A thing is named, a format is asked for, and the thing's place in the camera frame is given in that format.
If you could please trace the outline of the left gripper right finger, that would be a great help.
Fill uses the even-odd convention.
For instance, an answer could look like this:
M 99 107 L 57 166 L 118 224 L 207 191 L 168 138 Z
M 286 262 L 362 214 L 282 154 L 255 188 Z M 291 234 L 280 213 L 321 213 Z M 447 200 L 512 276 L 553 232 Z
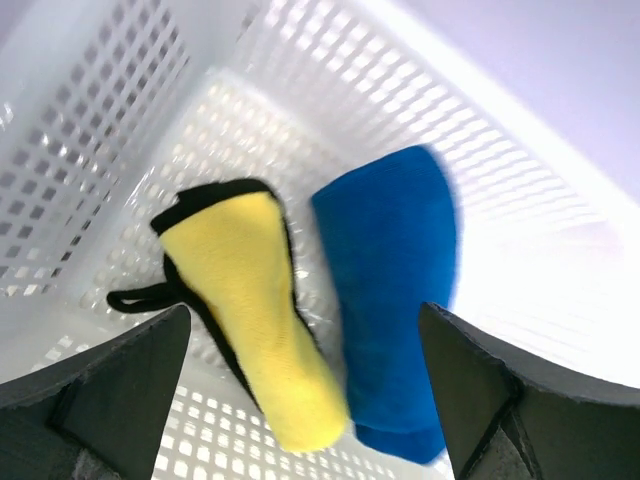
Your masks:
M 638 478 L 638 389 L 555 364 L 432 303 L 418 326 L 455 478 Z

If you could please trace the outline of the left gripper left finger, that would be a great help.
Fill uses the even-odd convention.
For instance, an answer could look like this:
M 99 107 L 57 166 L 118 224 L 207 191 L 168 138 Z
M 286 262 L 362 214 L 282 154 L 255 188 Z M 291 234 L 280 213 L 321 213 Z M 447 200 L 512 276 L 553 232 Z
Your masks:
M 2 478 L 151 478 L 190 332 L 173 307 L 2 384 Z

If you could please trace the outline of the yellow and black towel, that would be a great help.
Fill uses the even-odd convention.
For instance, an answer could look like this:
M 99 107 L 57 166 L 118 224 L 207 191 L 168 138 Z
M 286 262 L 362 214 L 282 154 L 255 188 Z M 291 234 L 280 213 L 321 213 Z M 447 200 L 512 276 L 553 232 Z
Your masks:
M 342 387 L 303 318 L 284 207 L 257 178 L 198 185 L 156 215 L 161 283 L 108 293 L 121 313 L 184 303 L 288 452 L 336 443 L 349 423 Z

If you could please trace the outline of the blue towel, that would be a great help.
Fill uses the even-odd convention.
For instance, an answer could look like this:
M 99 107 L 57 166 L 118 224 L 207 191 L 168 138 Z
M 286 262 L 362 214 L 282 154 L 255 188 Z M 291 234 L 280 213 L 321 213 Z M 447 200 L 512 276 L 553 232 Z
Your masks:
M 335 179 L 311 199 L 342 320 L 346 396 L 357 439 L 424 465 L 445 448 L 418 329 L 447 306 L 457 215 L 447 178 L 411 146 Z

